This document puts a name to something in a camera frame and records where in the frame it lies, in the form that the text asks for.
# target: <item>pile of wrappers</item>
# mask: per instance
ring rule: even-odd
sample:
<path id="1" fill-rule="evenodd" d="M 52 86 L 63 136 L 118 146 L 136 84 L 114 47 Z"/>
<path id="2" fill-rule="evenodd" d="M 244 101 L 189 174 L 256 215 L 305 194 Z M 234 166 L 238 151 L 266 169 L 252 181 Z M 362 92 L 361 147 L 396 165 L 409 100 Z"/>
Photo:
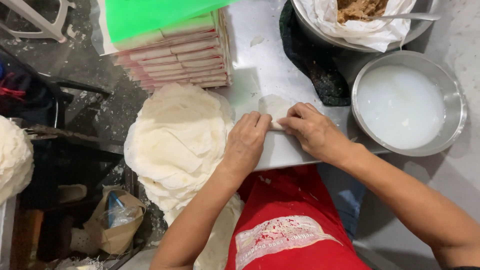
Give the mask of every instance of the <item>pile of wrappers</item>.
<path id="1" fill-rule="evenodd" d="M 114 65 L 121 65 L 128 77 L 147 92 L 172 82 L 202 88 L 232 83 L 222 9 L 112 43 L 106 19 L 101 16 L 102 1 L 98 4 L 94 47 L 100 55 L 110 55 Z"/>

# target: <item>starch water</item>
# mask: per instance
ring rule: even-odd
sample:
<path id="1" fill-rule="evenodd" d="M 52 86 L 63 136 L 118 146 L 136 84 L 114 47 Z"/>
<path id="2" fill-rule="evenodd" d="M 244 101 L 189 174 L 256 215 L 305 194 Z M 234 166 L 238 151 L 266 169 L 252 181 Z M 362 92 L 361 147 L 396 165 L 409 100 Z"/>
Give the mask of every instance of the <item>starch water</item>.
<path id="1" fill-rule="evenodd" d="M 431 142 L 445 120 L 439 87 L 406 66 L 382 66 L 367 72 L 359 83 L 358 108 L 368 128 L 398 149 Z"/>

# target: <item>metal bowl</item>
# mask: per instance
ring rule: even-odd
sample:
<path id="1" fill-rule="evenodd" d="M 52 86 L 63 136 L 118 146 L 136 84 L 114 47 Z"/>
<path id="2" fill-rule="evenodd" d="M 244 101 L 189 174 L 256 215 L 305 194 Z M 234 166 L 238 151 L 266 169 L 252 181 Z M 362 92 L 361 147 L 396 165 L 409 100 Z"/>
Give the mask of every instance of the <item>metal bowl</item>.
<path id="1" fill-rule="evenodd" d="M 324 34 L 316 25 L 314 25 L 307 16 L 307 13 L 300 0 L 291 0 L 295 14 L 300 25 L 300 28 L 305 35 L 315 44 L 326 48 L 341 47 L 350 50 L 363 51 L 363 52 L 378 52 L 375 49 L 365 47 L 363 45 L 351 44 L 340 37 L 331 37 Z M 440 10 L 441 0 L 418 0 L 411 12 L 427 12 L 438 13 Z M 432 22 L 412 20 L 410 25 L 410 31 L 405 37 L 404 44 L 411 42 L 418 38 L 427 28 L 432 25 Z M 400 41 L 390 43 L 387 47 L 387 51 L 397 49 L 400 47 Z"/>
<path id="2" fill-rule="evenodd" d="M 360 114 L 357 102 L 357 91 L 360 80 L 368 71 L 385 65 L 404 65 L 423 73 L 439 86 L 444 96 L 444 125 L 439 135 L 422 147 L 405 150 L 387 144 L 367 127 Z M 462 132 L 465 120 L 467 119 L 467 102 L 463 90 L 454 75 L 450 75 L 441 66 L 427 59 L 422 53 L 403 50 L 382 54 L 368 62 L 360 70 L 352 87 L 352 111 L 359 127 L 386 149 L 406 156 L 423 157 L 439 153 L 455 142 Z"/>

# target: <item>red string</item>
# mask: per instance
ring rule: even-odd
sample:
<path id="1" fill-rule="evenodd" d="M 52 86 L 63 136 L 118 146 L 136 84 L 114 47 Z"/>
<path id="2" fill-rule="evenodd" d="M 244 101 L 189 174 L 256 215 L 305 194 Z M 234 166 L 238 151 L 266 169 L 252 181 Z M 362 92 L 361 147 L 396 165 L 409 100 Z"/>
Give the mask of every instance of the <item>red string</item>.
<path id="1" fill-rule="evenodd" d="M 5 80 L 9 77 L 14 76 L 15 74 L 13 72 L 8 73 L 5 78 L 0 82 L 0 96 L 3 95 L 8 95 L 11 96 L 12 98 L 16 98 L 18 100 L 23 101 L 23 96 L 25 96 L 25 92 L 23 91 L 18 91 L 18 90 L 11 90 L 8 88 L 3 87 L 3 84 L 5 83 Z"/>

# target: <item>dark green cloth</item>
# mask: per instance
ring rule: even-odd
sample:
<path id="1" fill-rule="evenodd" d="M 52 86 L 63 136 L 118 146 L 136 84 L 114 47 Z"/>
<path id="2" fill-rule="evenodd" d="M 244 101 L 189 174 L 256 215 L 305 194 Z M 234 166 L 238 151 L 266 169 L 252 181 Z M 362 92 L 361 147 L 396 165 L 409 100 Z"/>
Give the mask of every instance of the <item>dark green cloth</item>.
<path id="1" fill-rule="evenodd" d="M 287 1 L 280 15 L 283 50 L 293 64 L 307 75 L 320 101 L 330 106 L 350 106 L 350 90 L 331 56 L 302 33 L 292 3 Z"/>

